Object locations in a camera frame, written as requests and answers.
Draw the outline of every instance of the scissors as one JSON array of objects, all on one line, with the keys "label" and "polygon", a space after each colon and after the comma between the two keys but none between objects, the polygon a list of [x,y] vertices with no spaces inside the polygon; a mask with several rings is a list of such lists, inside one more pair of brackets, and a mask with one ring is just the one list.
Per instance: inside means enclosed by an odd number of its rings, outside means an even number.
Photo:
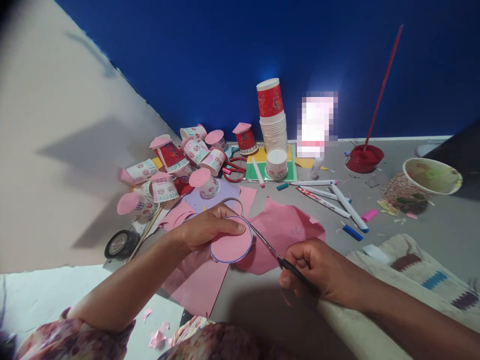
[{"label": "scissors", "polygon": [[[237,164],[232,163],[232,162],[235,162],[235,161],[245,162],[245,167],[241,167]],[[231,158],[230,160],[227,159],[225,161],[225,164],[231,166],[229,168],[226,168],[226,170],[229,170],[230,173],[240,173],[240,174],[242,174],[242,176],[240,178],[232,179],[232,178],[229,178],[227,176],[227,172],[224,172],[223,177],[225,178],[225,180],[227,180],[231,183],[239,183],[245,178],[245,175],[247,173],[247,159],[246,158],[244,158],[244,157],[234,157],[234,158]]]},{"label": "scissors", "polygon": [[306,287],[308,288],[308,290],[310,291],[310,293],[314,296],[314,297],[318,297],[320,295],[320,292],[319,290],[315,287],[315,285],[313,285],[305,276],[303,276],[303,274],[295,267],[292,265],[292,263],[288,260],[285,260],[284,258],[281,258],[277,252],[275,251],[275,249],[269,244],[269,242],[267,240],[265,240],[265,238],[262,236],[262,234],[259,233],[259,231],[254,228],[254,226],[250,223],[250,221],[248,221],[246,218],[243,218],[247,223],[248,225],[250,225],[251,229],[258,235],[258,237],[265,243],[265,245],[270,249],[270,251],[272,252],[273,255],[276,256],[276,260],[278,261],[278,264],[280,265],[280,268],[283,269],[287,269],[287,270],[290,270],[292,273],[295,274],[295,276],[297,278],[300,279],[300,281],[302,281]]}]

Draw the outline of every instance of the red scissors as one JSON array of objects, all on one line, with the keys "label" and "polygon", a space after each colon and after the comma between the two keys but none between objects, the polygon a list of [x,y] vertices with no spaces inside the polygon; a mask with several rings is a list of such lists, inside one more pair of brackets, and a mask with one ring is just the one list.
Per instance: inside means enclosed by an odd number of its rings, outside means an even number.
[{"label": "red scissors", "polygon": [[[236,162],[236,161],[245,162],[245,167],[241,167],[237,164],[232,163],[232,162]],[[245,157],[233,157],[230,160],[225,161],[225,165],[230,166],[229,168],[224,167],[222,169],[223,170],[223,177],[225,178],[225,180],[227,180],[231,183],[239,183],[243,179],[245,179],[245,175],[247,174],[247,159]],[[240,178],[232,179],[232,178],[227,176],[228,172],[230,172],[230,173],[240,173],[240,174],[242,174],[242,176]]]}]

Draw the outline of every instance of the right hand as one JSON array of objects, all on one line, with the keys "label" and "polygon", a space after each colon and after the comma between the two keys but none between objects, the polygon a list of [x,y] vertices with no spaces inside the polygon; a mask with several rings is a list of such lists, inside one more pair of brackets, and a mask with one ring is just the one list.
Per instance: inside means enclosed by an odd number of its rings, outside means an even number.
[{"label": "right hand", "polygon": [[[346,308],[367,311],[382,282],[316,237],[290,245],[284,258],[320,292],[320,296]],[[291,271],[280,274],[280,285],[301,297],[307,288]]]}]

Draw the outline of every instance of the blue marker cap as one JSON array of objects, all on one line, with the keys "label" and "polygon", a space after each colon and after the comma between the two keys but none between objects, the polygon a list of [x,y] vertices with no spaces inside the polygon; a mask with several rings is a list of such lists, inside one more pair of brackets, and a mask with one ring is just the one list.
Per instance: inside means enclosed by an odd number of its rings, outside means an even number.
[{"label": "blue marker cap", "polygon": [[348,225],[345,225],[343,227],[343,231],[345,231],[347,234],[349,234],[352,238],[354,238],[355,240],[357,241],[362,241],[364,239],[364,237],[362,235],[360,235],[358,232],[356,232],[355,230],[353,230],[350,226]]}]

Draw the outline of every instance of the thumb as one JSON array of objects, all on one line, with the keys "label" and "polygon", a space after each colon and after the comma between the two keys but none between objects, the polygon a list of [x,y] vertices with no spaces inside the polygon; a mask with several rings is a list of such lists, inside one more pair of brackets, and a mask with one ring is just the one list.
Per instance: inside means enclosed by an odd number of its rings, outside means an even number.
[{"label": "thumb", "polygon": [[230,219],[218,219],[215,222],[216,229],[219,233],[227,233],[232,235],[240,235],[245,232],[245,225]]}]

